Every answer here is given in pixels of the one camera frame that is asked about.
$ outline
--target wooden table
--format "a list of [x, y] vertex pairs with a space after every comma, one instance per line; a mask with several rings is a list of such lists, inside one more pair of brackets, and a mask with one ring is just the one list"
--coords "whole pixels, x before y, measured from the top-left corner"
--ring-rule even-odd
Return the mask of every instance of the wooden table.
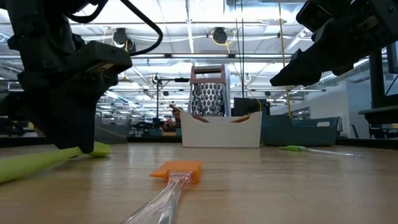
[[[0, 157], [52, 146], [0, 149]], [[364, 159], [261, 149], [121, 144], [0, 185], [0, 223], [120, 223], [165, 186], [148, 175], [172, 159], [203, 160], [176, 223], [398, 223], [398, 151], [331, 148]]]

